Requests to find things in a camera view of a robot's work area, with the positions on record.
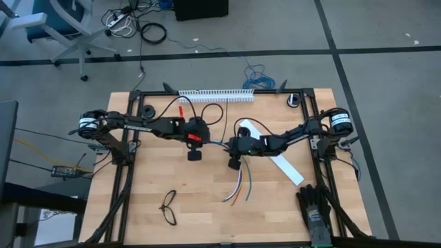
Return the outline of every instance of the black box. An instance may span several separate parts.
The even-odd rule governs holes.
[[[173,0],[173,5],[178,21],[228,15],[228,0]]]

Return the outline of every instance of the black glove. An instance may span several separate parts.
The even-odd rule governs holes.
[[[318,188],[312,185],[300,188],[296,194],[303,221],[309,229],[312,247],[331,247],[331,234],[329,232],[329,213],[331,207]]]

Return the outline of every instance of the wooden table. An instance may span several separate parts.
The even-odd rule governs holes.
[[[315,89],[315,94],[319,110],[336,106],[330,89]],[[288,107],[287,96],[256,94],[252,103],[229,103],[224,141],[233,136],[233,123],[240,117],[256,118],[274,133],[283,133],[304,123],[301,108]],[[145,98],[144,104],[153,105],[158,115],[174,97],[149,96]],[[112,93],[108,110],[124,113],[127,109],[127,98],[127,92]],[[194,105],[198,114],[205,106],[203,103]],[[164,116],[178,116],[178,106],[177,101]],[[183,104],[183,109],[186,119],[192,116],[188,104]],[[205,112],[204,119],[212,122],[219,116],[220,110],[210,107]],[[225,117],[220,123],[209,127],[212,140],[219,141],[222,138],[224,124]],[[262,134],[267,134],[261,126],[255,126]],[[118,138],[121,137],[122,130],[114,130],[112,133]],[[238,172],[228,168],[229,156],[222,151],[222,147],[204,145],[203,159],[190,162],[187,161],[188,149],[184,143],[166,141],[142,132],[139,137],[142,145],[136,153],[125,245],[309,240],[295,197],[299,187],[310,183],[315,185],[308,140],[290,146],[283,154],[305,177],[301,185],[295,186],[269,158],[247,157],[252,173],[251,196],[245,201],[249,189],[249,179],[246,176],[241,195],[232,207],[230,203],[222,203],[222,200],[235,187]],[[348,153],[337,153],[338,158],[351,161]],[[333,161],[332,167],[340,204],[355,224],[370,234],[353,168],[339,161]],[[89,238],[106,215],[115,171],[116,166],[110,165],[94,177],[80,241]],[[176,214],[177,226],[168,225],[158,209],[166,193],[172,189],[178,192],[170,205]],[[115,218],[114,240],[117,237],[120,216]]]

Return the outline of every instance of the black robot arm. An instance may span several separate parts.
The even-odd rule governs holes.
[[[153,135],[168,140],[184,142],[190,149],[188,159],[201,159],[201,152],[196,148],[209,143],[209,128],[200,117],[192,117],[185,122],[182,117],[159,117],[148,119],[140,116],[130,116],[119,112],[93,110],[81,115],[79,128],[75,131],[79,136],[98,141],[112,153],[114,164],[130,164],[133,161],[130,144],[118,141],[110,131],[116,129],[137,130],[150,132]]]
[[[322,124],[324,118],[329,117],[330,127]],[[320,157],[323,157],[330,150],[333,150],[340,138],[346,137],[353,132],[348,111],[342,108],[334,108],[322,112],[318,116],[309,118],[305,124],[286,131],[284,134],[262,135],[257,138],[250,136],[250,131],[246,127],[240,127],[237,135],[231,137],[227,143],[227,152],[231,156],[229,167],[240,168],[240,157],[248,156],[277,156],[287,148],[301,141],[304,138],[315,135],[323,135],[320,141],[321,146],[318,150]]]

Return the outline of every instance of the eyeglasses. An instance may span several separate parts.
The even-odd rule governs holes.
[[[176,218],[174,217],[173,210],[168,206],[172,203],[174,196],[176,195],[176,190],[172,190],[165,195],[163,204],[159,208],[163,214],[165,221],[167,221],[170,225],[177,225]]]

